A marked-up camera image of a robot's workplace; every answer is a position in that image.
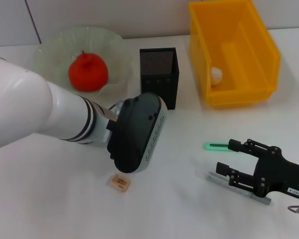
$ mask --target red object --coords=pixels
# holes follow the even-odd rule
[[[96,91],[102,88],[108,76],[105,62],[94,53],[82,51],[69,67],[70,82],[80,91]]]

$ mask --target white table surface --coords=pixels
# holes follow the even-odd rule
[[[188,52],[189,36],[130,39],[140,93],[139,49],[176,47],[179,84],[149,167],[129,174],[120,193],[118,170],[105,148],[31,135],[0,149],[0,239],[254,239],[299,238],[299,200],[273,192],[270,206],[200,179],[221,161],[253,174],[257,159],[206,151],[207,141],[248,138],[279,146],[299,164],[299,29],[271,30],[281,54],[278,91],[248,108],[201,105]],[[0,47],[0,57],[26,66],[37,46]]]

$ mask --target clear plastic bowl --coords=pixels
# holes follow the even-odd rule
[[[106,63],[109,78],[100,90],[83,92],[70,83],[69,66],[82,50],[99,55]],[[33,65],[34,72],[44,79],[106,106],[126,97],[132,55],[122,37],[114,32],[99,27],[73,27],[42,43]]]

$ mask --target white label sticker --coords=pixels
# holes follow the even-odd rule
[[[297,196],[299,196],[299,191],[293,188],[288,188],[287,192],[292,193],[292,194],[296,194]]]

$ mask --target white wall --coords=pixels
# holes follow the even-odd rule
[[[38,44],[24,0],[0,0],[0,46]]]
[[[126,38],[189,33],[189,0],[28,0],[42,41],[73,25]],[[254,0],[268,28],[299,27],[299,0]]]

